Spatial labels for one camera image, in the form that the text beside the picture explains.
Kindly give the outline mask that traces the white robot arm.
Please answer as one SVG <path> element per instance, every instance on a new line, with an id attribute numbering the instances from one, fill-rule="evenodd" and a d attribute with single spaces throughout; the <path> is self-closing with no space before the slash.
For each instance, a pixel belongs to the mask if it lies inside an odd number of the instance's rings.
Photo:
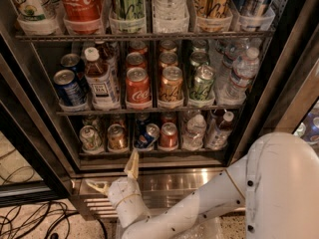
<path id="1" fill-rule="evenodd" d="M 319 239 L 319 157 L 285 132 L 259 138 L 246 156 L 159 216 L 150 216 L 137 182 L 134 151 L 125 177 L 87 184 L 108 196 L 125 229 L 122 239 L 169 239 L 199 217 L 245 208 L 247 239 Z"/>

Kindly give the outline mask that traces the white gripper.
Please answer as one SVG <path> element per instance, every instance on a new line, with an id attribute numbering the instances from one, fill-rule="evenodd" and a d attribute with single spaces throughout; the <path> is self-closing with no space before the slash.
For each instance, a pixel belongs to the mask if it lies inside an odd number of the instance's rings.
<path id="1" fill-rule="evenodd" d="M 127 228 L 151 215 L 143 201 L 139 184 L 136 181 L 139 177 L 139 161 L 139 153 L 134 149 L 125 166 L 125 174 L 128 177 L 120 177 L 115 180 L 110 188 L 106 182 L 86 181 L 87 185 L 96 191 L 104 195 L 108 194 L 108 198 L 116 209 L 123 228 Z"/>

